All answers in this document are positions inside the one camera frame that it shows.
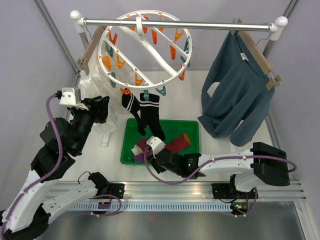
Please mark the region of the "black sock with white stripes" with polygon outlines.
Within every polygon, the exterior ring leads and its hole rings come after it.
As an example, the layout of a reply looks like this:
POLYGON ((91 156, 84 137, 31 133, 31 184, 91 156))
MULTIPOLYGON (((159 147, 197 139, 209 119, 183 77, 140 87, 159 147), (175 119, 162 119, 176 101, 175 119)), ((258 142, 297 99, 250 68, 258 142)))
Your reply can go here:
POLYGON ((135 118, 135 120, 137 122, 138 133, 142 136, 145 136, 146 131, 142 126, 142 121, 141 121, 141 118, 138 114, 138 112, 140 111, 140 103, 137 100, 137 98, 133 94, 124 94, 123 93, 122 97, 121 97, 121 104, 135 118))

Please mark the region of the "orange front clothes peg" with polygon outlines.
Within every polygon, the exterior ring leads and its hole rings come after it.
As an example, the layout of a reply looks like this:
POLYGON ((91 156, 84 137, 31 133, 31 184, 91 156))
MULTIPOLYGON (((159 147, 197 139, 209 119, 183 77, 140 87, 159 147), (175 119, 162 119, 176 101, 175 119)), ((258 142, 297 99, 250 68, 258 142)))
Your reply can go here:
POLYGON ((131 96, 131 95, 132 95, 132 92, 131 92, 130 89, 128 89, 128 88, 120 88, 120 92, 121 92, 123 95, 126 95, 126 96, 131 96))

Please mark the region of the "teal front clothes peg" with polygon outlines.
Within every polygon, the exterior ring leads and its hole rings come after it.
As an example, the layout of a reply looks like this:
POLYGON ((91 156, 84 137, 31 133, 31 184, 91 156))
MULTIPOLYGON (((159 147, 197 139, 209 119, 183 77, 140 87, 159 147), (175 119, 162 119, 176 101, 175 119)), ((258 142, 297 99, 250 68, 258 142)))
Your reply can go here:
POLYGON ((148 101, 150 99, 148 90, 143 91, 143 98, 145 101, 148 101))

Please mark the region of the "white round clip hanger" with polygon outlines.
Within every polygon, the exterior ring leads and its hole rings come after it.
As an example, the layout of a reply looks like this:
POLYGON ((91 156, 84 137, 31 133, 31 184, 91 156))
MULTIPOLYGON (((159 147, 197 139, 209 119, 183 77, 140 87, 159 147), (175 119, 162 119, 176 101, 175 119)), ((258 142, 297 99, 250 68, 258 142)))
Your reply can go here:
POLYGON ((112 87, 157 89, 183 81, 191 63, 190 31, 159 10, 136 10, 107 23, 97 46, 97 61, 112 87))

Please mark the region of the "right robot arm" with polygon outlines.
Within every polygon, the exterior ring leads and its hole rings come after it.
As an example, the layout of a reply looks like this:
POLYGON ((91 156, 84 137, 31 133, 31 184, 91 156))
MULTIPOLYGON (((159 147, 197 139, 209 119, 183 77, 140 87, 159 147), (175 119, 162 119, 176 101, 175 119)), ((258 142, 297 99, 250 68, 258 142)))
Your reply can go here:
POLYGON ((217 173, 230 173, 228 192, 232 198, 239 198, 260 186, 287 187, 290 185, 289 173, 296 170, 287 160, 285 151, 263 142, 255 142, 252 148, 227 154, 189 153, 180 155, 164 146, 148 145, 153 153, 145 158, 158 175, 170 171, 182 177, 182 181, 196 180, 217 173))

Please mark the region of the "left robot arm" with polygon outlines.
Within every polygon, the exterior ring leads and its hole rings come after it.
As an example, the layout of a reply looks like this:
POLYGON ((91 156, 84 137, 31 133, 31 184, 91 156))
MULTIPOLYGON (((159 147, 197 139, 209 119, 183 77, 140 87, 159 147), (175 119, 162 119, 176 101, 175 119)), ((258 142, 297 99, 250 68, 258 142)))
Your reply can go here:
POLYGON ((89 174, 75 189, 44 200, 49 190, 64 176, 80 156, 95 123, 104 123, 108 116, 108 96, 80 100, 69 107, 72 121, 54 118, 50 108, 54 94, 46 100, 49 122, 40 134, 44 146, 31 162, 27 179, 13 203, 1 211, 2 240, 34 240, 42 235, 60 215, 86 199, 105 198, 109 193, 108 180, 100 173, 89 174))

